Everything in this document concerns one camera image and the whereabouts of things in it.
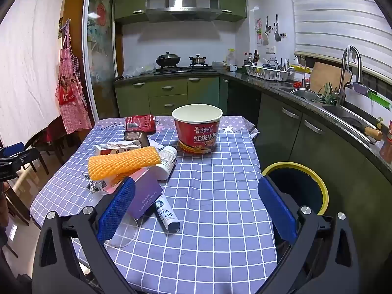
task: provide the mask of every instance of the range hood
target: range hood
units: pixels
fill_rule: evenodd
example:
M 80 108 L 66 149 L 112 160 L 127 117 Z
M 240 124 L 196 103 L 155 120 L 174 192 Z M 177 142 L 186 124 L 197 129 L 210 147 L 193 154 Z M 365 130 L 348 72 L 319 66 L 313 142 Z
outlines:
M 197 7 L 197 0 L 168 0 L 168 5 L 165 8 L 147 9 L 148 20 L 150 22 L 212 21 L 222 13 L 219 9 Z

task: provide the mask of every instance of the red paper bucket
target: red paper bucket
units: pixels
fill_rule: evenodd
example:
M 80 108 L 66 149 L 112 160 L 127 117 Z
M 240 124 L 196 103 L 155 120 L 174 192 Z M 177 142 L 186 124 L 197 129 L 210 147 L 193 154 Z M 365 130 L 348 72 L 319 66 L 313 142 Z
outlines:
M 172 113 L 176 124 L 180 147 L 194 154 L 206 154 L 214 150 L 221 109 L 205 104 L 179 107 Z

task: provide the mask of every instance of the drawer handle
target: drawer handle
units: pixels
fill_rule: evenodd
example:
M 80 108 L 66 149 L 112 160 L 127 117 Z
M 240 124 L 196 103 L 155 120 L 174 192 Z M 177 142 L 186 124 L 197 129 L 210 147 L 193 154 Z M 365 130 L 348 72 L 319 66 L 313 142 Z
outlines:
M 321 129 L 317 128 L 316 126 L 313 126 L 313 125 L 312 125 L 310 122 L 308 122 L 307 120 L 304 120 L 303 123 L 305 124 L 305 126 L 306 126 L 307 128 L 309 128 L 310 130 L 313 130 L 313 131 L 316 132 L 317 134 L 322 135 L 322 134 L 324 133 Z
M 287 109 L 284 109 L 283 107 L 282 107 L 282 112 L 291 118 L 295 118 L 296 120 L 299 119 L 298 115 L 289 112 Z

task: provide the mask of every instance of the small faucet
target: small faucet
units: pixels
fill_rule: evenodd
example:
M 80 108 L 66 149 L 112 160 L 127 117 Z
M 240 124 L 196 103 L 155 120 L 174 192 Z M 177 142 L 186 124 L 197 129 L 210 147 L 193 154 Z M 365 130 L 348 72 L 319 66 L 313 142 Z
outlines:
M 297 55 L 296 57 L 294 57 L 294 61 L 295 61 L 297 58 L 302 58 L 303 61 L 304 61 L 304 63 L 305 63 L 305 70 L 303 71 L 303 79 L 302 79 L 302 88 L 305 88 L 306 60 L 305 60 L 305 58 L 304 58 L 303 56 Z
M 337 103 L 338 106 L 343 106 L 344 100 L 346 99 L 346 94 L 344 93 L 344 88 L 350 83 L 350 82 L 348 82 L 348 83 L 344 84 L 345 71 L 346 70 L 348 72 L 350 71 L 350 54 L 348 53 L 347 50 L 354 52 L 354 54 L 356 55 L 357 61 L 358 61 L 358 74 L 357 74 L 355 82 L 362 84 L 362 80 L 363 80 L 361 55 L 359 54 L 358 50 L 354 46 L 349 45 L 343 53 L 342 71 L 340 73 L 340 82 L 339 82 L 339 91 L 338 91 L 338 93 L 335 93 L 335 95 L 338 96 L 338 103 Z

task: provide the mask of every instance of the yellow trash can rim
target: yellow trash can rim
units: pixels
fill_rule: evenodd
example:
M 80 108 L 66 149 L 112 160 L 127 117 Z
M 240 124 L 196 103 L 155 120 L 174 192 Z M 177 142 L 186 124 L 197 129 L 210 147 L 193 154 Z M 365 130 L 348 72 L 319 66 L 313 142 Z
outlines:
M 317 173 L 315 173 L 312 169 L 305 167 L 304 165 L 301 165 L 299 163 L 289 162 L 289 161 L 282 161 L 269 165 L 267 168 L 264 169 L 262 175 L 263 176 L 268 175 L 268 173 L 279 168 L 293 168 L 293 169 L 300 170 L 306 173 L 307 175 L 309 175 L 317 183 L 323 195 L 323 204 L 321 206 L 320 211 L 317 214 L 323 215 L 328 207 L 329 195 L 328 195 L 327 187 L 324 181 L 320 178 L 320 176 Z

